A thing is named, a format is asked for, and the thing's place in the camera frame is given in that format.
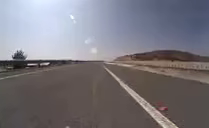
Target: rocky hill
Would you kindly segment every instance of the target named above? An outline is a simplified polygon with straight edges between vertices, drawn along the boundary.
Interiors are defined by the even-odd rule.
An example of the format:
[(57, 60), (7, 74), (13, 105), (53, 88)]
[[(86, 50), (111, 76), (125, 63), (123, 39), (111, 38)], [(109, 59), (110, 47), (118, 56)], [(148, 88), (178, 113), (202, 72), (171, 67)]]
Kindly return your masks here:
[(137, 53), (132, 55), (125, 55), (115, 59), (116, 61), (150, 61), (150, 60), (167, 60), (167, 61), (195, 61), (195, 62), (209, 62), (209, 57), (192, 54), (189, 52), (177, 50), (157, 50), (152, 52)]

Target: sky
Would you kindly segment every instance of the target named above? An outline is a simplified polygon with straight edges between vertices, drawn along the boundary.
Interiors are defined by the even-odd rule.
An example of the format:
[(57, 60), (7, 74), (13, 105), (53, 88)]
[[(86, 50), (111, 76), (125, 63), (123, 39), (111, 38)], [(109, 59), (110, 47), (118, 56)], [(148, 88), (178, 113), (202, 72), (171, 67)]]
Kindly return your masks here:
[(0, 0), (0, 59), (19, 49), (28, 59), (209, 55), (209, 0)]

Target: solid white line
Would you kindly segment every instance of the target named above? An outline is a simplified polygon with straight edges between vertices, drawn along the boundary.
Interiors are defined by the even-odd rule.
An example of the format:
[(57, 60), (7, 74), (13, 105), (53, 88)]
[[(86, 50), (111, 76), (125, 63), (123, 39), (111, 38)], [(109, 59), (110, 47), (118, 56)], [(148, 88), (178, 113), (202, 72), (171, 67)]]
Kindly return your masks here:
[(113, 74), (108, 68), (106, 71), (134, 98), (144, 110), (146, 110), (151, 117), (162, 127), (162, 128), (178, 128), (173, 122), (162, 115), (157, 109), (155, 109), (150, 103), (148, 103), (144, 98), (139, 96), (134, 90), (132, 90), (128, 85), (126, 85), (120, 78)]
[(9, 78), (15, 78), (15, 77), (24, 76), (24, 75), (36, 74), (36, 73), (40, 73), (40, 72), (51, 71), (51, 70), (55, 70), (55, 69), (58, 69), (58, 68), (51, 68), (51, 69), (40, 70), (40, 71), (35, 71), (35, 72), (27, 72), (27, 73), (12, 75), (12, 76), (6, 76), (6, 77), (0, 78), (0, 80), (9, 79)]

